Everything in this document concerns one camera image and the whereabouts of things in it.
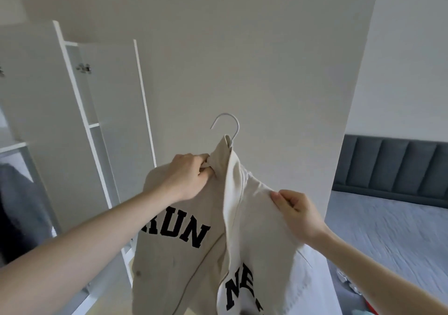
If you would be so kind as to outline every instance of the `wardrobe door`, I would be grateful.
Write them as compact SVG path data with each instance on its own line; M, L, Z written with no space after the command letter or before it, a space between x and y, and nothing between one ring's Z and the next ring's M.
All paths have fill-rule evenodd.
M79 44L120 202L142 191L155 167L137 42Z
M62 231L107 210L59 23L0 28L0 103L26 142Z

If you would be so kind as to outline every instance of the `red object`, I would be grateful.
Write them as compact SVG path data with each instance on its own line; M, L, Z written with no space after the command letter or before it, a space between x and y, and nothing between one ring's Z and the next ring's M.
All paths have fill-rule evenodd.
M364 299L364 301L366 301L367 308L369 308L369 312L371 312L371 313L373 313L373 314L375 314L375 315L378 315L378 313L375 311L375 309L373 309L373 307L370 305L370 303L367 302L366 299Z

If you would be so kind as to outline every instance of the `mattress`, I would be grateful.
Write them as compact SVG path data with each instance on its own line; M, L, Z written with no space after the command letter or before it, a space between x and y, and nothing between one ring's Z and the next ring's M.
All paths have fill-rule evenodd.
M325 222L339 237L448 304L448 209L332 191ZM342 313L361 296L330 272Z

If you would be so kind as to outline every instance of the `upholstered headboard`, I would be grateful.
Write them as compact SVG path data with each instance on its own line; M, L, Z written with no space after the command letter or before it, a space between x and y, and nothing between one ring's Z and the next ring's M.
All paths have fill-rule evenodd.
M448 143L345 135L333 190L448 208Z

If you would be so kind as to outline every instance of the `white clothes hanger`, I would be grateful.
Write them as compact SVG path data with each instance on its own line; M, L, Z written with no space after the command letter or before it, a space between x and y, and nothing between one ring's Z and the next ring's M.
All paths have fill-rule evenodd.
M237 122L237 131L235 132L235 134L233 135L233 137L230 139L230 147L233 146L233 139L235 139L235 137L237 136L238 132L240 131L240 122L238 121L238 119L230 113L224 112L221 113L220 115L218 115L215 119L215 121L213 122L213 124L210 126L210 130L213 128L213 126L216 124L216 122L218 121L218 119L222 116L222 115L229 115L231 116L236 122Z

